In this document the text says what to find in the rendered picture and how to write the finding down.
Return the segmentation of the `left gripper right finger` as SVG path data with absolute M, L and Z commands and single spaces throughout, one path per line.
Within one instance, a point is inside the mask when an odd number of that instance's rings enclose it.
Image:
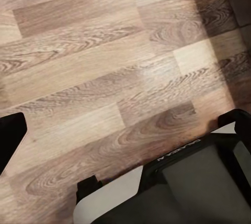
M 251 154 L 251 114 L 239 112 L 234 130 Z

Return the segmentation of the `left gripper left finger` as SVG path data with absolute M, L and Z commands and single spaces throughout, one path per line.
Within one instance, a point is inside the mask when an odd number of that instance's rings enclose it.
M 27 132 L 22 112 L 0 118 L 0 175 Z

